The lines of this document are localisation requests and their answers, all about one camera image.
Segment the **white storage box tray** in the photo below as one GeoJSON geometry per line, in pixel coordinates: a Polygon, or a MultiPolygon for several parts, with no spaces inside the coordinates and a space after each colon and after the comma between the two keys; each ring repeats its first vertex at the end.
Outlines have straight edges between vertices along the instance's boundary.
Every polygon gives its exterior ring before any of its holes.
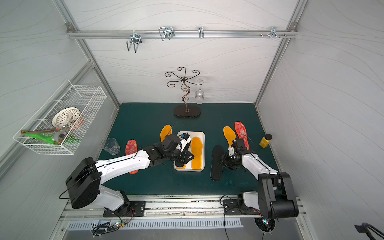
{"type": "Polygon", "coordinates": [[[189,151],[194,155],[194,159],[189,161],[183,167],[178,168],[176,165],[173,168],[176,171],[184,172],[201,172],[205,168],[205,134],[203,132],[178,132],[178,136],[181,134],[188,134],[192,138],[189,151]]]}

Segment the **black object bottom right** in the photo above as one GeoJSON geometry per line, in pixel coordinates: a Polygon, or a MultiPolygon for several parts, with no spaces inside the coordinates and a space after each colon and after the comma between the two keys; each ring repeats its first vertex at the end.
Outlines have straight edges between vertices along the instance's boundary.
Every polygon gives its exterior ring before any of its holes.
{"type": "Polygon", "coordinates": [[[355,225],[355,229],[358,233],[366,234],[370,240],[376,240],[376,237],[379,237],[382,240],[384,239],[384,233],[369,223],[355,225]]]}

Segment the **red insole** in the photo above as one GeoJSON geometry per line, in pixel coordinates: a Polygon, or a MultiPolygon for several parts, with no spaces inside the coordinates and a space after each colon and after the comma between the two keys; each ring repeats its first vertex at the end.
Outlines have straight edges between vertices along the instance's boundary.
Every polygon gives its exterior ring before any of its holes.
{"type": "Polygon", "coordinates": [[[243,139],[244,145],[247,148],[247,150],[250,149],[248,136],[247,136],[247,130],[243,123],[241,122],[235,122],[235,131],[240,139],[243,139]]]}
{"type": "Polygon", "coordinates": [[[137,151],[138,151],[137,142],[135,140],[129,140],[126,144],[125,154],[131,155],[131,154],[135,154],[137,151]]]}

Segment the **yellow bottle black cap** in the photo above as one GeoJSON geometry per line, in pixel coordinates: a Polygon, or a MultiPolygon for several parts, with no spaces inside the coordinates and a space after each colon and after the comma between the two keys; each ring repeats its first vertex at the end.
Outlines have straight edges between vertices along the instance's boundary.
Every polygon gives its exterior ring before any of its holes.
{"type": "Polygon", "coordinates": [[[269,145],[269,143],[270,143],[270,141],[272,140],[272,138],[273,138],[273,136],[272,136],[271,134],[265,134],[265,135],[263,136],[263,138],[261,139],[259,145],[260,145],[263,149],[265,149],[265,148],[269,145]]]}

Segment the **aluminium top rail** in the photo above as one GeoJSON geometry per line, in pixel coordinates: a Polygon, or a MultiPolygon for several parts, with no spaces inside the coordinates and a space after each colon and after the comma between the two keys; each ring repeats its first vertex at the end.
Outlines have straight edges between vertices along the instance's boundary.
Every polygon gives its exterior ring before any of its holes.
{"type": "MultiPolygon", "coordinates": [[[[262,38],[269,30],[207,30],[204,29],[204,39],[257,39],[262,38]]],[[[161,39],[159,31],[77,31],[67,35],[71,39],[129,39],[133,32],[142,37],[142,40],[161,39]]],[[[174,30],[175,36],[172,39],[199,39],[198,29],[195,30],[174,30]]],[[[297,31],[285,31],[286,38],[296,38],[297,31]]]]}

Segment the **green table mat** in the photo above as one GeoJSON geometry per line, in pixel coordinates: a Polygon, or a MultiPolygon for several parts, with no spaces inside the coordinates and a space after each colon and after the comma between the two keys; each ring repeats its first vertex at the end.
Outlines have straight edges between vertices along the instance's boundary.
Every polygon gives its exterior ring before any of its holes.
{"type": "Polygon", "coordinates": [[[179,118],[174,115],[171,103],[124,103],[109,136],[117,140],[120,155],[125,154],[129,140],[138,147],[146,147],[160,141],[165,125],[180,131],[198,131],[205,134],[205,168],[201,172],[180,172],[173,163],[140,170],[136,174],[125,174],[106,183],[113,190],[122,190],[128,195],[237,195],[256,191],[258,181],[244,168],[235,171],[223,170],[220,181],[211,179],[212,151],[216,145],[228,148],[223,128],[233,127],[236,122],[245,125],[251,150],[270,167],[278,167],[270,148],[259,143],[265,132],[253,104],[202,104],[201,114],[196,118],[179,118]]]}

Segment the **red insole right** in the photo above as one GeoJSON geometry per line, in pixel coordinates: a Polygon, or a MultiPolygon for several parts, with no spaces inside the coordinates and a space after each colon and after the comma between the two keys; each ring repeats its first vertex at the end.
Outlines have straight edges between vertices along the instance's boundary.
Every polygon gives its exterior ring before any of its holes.
{"type": "Polygon", "coordinates": [[[240,139],[243,139],[244,145],[247,148],[247,150],[250,149],[248,136],[247,136],[247,130],[243,123],[241,122],[235,122],[235,131],[240,139]]]}

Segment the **green plastic item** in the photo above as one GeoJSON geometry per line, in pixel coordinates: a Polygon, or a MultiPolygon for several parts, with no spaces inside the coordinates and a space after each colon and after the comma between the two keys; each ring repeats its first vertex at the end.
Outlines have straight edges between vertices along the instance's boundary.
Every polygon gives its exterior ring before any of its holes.
{"type": "Polygon", "coordinates": [[[81,142],[81,140],[73,137],[72,135],[68,135],[65,131],[22,132],[22,134],[29,138],[51,145],[60,145],[62,143],[74,144],[81,142]]]}

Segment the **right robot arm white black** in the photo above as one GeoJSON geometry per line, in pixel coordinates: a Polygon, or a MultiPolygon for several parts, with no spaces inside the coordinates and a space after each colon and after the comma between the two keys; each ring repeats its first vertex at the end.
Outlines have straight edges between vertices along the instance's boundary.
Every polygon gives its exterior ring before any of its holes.
{"type": "Polygon", "coordinates": [[[243,139],[236,137],[233,140],[229,153],[221,157],[220,163],[231,170],[245,169],[256,178],[258,189],[238,196],[238,205],[244,210],[257,210],[267,220],[299,215],[290,175],[268,166],[256,152],[248,150],[243,139]]]}

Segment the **black insole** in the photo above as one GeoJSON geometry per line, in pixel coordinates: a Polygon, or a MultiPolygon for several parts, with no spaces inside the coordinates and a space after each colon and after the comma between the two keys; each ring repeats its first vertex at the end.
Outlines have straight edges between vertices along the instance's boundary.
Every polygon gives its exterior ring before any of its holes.
{"type": "Polygon", "coordinates": [[[223,165],[222,157],[224,156],[224,150],[221,145],[216,145],[212,151],[212,166],[211,166],[211,179],[214,182],[218,182],[222,178],[223,165]]]}
{"type": "Polygon", "coordinates": [[[193,157],[191,156],[191,153],[188,150],[189,146],[190,146],[190,143],[186,146],[186,148],[183,151],[179,151],[179,155],[175,160],[176,167],[182,167],[183,165],[186,165],[191,159],[193,159],[193,157]]]}

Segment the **orange insole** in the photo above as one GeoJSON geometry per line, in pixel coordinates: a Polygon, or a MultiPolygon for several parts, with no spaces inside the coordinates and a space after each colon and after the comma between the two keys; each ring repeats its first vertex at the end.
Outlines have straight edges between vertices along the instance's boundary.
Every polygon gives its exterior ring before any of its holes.
{"type": "Polygon", "coordinates": [[[183,170],[186,168],[187,165],[183,165],[182,167],[176,167],[177,170],[183,170]]]}
{"type": "Polygon", "coordinates": [[[200,138],[194,137],[191,141],[191,152],[195,156],[191,161],[191,167],[193,170],[201,170],[202,168],[202,154],[203,143],[200,138]]]}
{"type": "Polygon", "coordinates": [[[161,136],[161,142],[163,142],[166,138],[166,136],[171,135],[173,132],[173,128],[170,125],[165,125],[163,129],[161,130],[160,136],[161,136]]]}
{"type": "Polygon", "coordinates": [[[225,136],[225,138],[228,142],[229,148],[230,148],[233,145],[233,141],[236,140],[237,135],[236,135],[235,131],[229,126],[225,126],[223,128],[223,133],[224,133],[224,136],[225,136]]]}

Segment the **red insole left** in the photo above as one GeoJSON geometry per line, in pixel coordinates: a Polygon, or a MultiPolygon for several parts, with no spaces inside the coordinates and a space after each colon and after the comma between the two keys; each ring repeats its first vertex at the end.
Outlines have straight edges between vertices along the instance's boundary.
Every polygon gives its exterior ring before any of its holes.
{"type": "Polygon", "coordinates": [[[126,144],[125,154],[131,155],[131,154],[135,154],[137,151],[138,151],[137,142],[135,140],[129,140],[126,144]]]}

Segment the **hanging wine glass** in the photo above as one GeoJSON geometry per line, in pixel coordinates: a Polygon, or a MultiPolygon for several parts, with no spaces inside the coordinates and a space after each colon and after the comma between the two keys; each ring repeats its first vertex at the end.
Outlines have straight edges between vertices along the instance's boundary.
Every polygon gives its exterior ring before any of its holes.
{"type": "Polygon", "coordinates": [[[195,102],[196,102],[196,104],[201,105],[204,102],[204,97],[205,97],[205,93],[202,89],[202,85],[204,84],[204,80],[198,79],[197,82],[198,82],[199,88],[195,92],[195,102]]]}

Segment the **clear plastic cup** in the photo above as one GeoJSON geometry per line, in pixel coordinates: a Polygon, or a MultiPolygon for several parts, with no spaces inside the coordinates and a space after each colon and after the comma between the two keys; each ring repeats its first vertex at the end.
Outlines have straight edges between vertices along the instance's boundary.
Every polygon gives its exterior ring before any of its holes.
{"type": "Polygon", "coordinates": [[[108,138],[104,142],[103,150],[114,156],[120,152],[121,148],[115,138],[108,138]]]}

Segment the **brown metal glass rack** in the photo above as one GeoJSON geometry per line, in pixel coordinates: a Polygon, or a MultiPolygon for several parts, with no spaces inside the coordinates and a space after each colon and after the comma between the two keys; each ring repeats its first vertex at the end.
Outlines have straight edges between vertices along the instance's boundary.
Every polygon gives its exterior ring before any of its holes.
{"type": "Polygon", "coordinates": [[[181,90],[184,92],[182,96],[183,105],[176,106],[174,108],[174,115],[179,118],[195,118],[201,114],[201,109],[197,106],[188,106],[187,101],[189,100],[189,95],[191,93],[191,87],[188,84],[196,85],[196,83],[191,83],[190,80],[196,78],[201,73],[199,70],[193,70],[194,74],[192,77],[187,77],[187,69],[185,67],[178,67],[177,70],[179,72],[184,72],[183,76],[178,76],[174,72],[168,71],[165,73],[166,78],[170,78],[172,76],[176,77],[177,80],[168,81],[166,83],[168,88],[174,88],[176,83],[181,83],[181,90]]]}

